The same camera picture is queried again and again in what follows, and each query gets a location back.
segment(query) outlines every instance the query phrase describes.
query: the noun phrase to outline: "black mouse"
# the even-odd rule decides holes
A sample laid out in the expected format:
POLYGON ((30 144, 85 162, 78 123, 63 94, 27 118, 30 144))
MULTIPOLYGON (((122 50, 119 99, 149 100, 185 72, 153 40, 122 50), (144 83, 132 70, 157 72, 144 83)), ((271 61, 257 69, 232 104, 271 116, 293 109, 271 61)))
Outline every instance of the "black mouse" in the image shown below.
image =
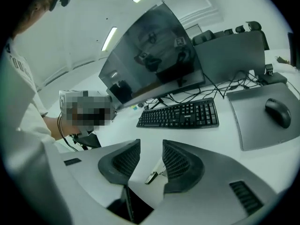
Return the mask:
POLYGON ((283 128, 290 126, 291 112, 282 102, 269 98, 266 102, 266 112, 283 128))

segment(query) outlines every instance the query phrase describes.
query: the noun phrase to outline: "computer monitor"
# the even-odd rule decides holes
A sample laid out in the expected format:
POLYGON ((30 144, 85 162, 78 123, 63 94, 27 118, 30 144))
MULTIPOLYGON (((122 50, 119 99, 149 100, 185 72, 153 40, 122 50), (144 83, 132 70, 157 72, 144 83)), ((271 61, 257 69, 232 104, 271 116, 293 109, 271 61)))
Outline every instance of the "computer monitor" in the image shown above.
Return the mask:
POLYGON ((128 29, 99 78, 124 107, 205 82, 190 38, 164 3, 128 29))

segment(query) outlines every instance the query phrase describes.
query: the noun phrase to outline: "white desk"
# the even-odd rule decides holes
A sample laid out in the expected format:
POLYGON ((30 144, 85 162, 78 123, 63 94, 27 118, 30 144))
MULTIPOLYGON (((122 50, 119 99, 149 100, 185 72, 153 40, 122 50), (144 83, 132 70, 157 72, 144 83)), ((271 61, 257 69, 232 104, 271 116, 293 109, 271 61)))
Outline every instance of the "white desk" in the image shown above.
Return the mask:
MULTIPOLYGON (((300 90, 300 73, 292 73, 288 69, 282 75, 300 90)), ((291 86, 290 89, 299 98, 298 93, 291 86)), ((188 94, 181 93, 174 98, 181 101, 187 96, 188 94)), ((194 100, 199 100, 203 96, 204 94, 199 95, 194 100)), ((174 102, 167 99, 165 99, 165 102, 167 105, 174 104, 174 102)), ((136 124, 143 112, 143 108, 139 108, 138 110, 127 108, 120 111, 109 126, 101 127, 96 134, 102 146, 137 138, 141 139, 141 159, 130 178, 129 186, 138 196, 154 208, 163 198, 162 192, 165 181, 157 182, 159 184, 158 195, 153 195, 153 190, 155 190, 153 188, 154 185, 145 185, 144 182, 162 156, 163 139, 187 143, 230 156, 263 179, 277 193, 288 188, 299 168, 300 137, 264 149, 242 151, 240 149, 237 124, 228 98, 225 97, 225 99, 222 99, 217 94, 215 105, 220 123, 220 126, 217 128, 190 130, 137 128, 136 124)))

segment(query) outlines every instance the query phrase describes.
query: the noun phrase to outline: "mouse pad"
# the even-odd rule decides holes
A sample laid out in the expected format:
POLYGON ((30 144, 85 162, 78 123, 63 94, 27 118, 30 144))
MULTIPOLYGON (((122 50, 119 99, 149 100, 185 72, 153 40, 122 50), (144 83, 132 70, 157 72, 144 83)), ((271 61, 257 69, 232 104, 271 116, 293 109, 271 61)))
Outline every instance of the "mouse pad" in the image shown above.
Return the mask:
POLYGON ((241 149, 244 151, 284 143, 300 135, 300 101, 283 83, 227 94, 238 124, 241 149), (292 120, 283 128, 265 111, 269 98, 284 103, 292 120))

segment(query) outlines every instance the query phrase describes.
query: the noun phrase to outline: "white ceiling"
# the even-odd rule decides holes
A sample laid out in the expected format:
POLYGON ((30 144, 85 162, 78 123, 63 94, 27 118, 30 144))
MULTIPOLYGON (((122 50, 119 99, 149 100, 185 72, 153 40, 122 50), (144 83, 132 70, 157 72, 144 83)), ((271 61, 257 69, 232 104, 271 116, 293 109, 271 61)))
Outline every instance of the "white ceiling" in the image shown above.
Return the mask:
MULTIPOLYGON (((15 40, 18 52, 28 61, 41 89, 62 73, 107 57, 126 30, 160 1, 71 0, 67 7, 57 6, 18 36, 15 40), (102 52, 113 26, 118 29, 107 52, 102 52)), ((208 0, 164 1, 179 20, 211 5, 208 0)))

